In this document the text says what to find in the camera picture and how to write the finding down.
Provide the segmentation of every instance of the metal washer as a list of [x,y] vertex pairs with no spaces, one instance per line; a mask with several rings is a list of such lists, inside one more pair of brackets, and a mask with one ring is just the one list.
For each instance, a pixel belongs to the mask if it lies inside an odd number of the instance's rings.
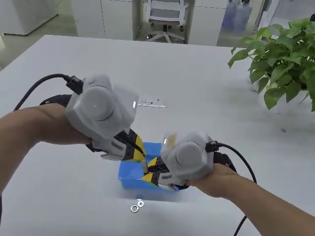
[[132,205],[130,207],[131,212],[136,213],[139,211],[139,207],[137,205]]
[[137,196],[137,201],[142,201],[142,195]]
[[144,201],[138,201],[138,207],[144,207]]

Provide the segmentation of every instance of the water bottle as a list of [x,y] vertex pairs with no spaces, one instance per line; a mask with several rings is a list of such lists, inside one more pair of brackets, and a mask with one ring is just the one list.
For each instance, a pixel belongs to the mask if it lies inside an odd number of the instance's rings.
[[225,15],[222,22],[222,28],[226,30],[233,30],[236,10],[237,5],[232,0],[228,0]]
[[234,30],[242,32],[246,29],[248,20],[252,13],[252,7],[249,5],[249,0],[244,0],[238,7],[234,20]]

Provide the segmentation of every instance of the chair backrest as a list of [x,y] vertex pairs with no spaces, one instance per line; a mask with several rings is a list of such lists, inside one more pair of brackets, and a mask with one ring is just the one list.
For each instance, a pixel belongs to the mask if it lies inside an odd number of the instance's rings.
[[146,21],[157,20],[185,24],[187,0],[147,0]]

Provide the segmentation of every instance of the hand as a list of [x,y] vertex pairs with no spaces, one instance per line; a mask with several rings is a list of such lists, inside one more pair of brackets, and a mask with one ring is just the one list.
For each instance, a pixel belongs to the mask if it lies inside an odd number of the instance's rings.
[[57,103],[34,107],[38,112],[40,141],[52,144],[90,144],[91,139],[73,128],[64,115],[65,107]]
[[222,164],[214,164],[213,171],[199,180],[189,180],[187,185],[195,186],[205,194],[215,198],[228,198],[231,180],[240,177]]

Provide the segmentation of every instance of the table surface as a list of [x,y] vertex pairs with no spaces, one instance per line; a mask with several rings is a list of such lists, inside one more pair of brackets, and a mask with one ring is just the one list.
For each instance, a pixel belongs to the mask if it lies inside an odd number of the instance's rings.
[[[107,73],[112,83],[167,103],[138,108],[132,128],[145,142],[160,142],[170,130],[208,131],[246,157],[261,186],[315,214],[314,115],[265,111],[246,82],[249,61],[229,70],[230,57],[230,48],[44,36],[0,73],[0,115],[45,75]],[[51,80],[25,106],[64,93],[70,92],[63,80]],[[249,177],[238,157],[226,153]],[[192,187],[175,201],[145,199],[132,213],[136,199],[124,195],[118,168],[82,145],[38,144],[3,194],[1,236],[226,236],[243,217],[232,203]],[[240,235],[259,234],[247,221]]]

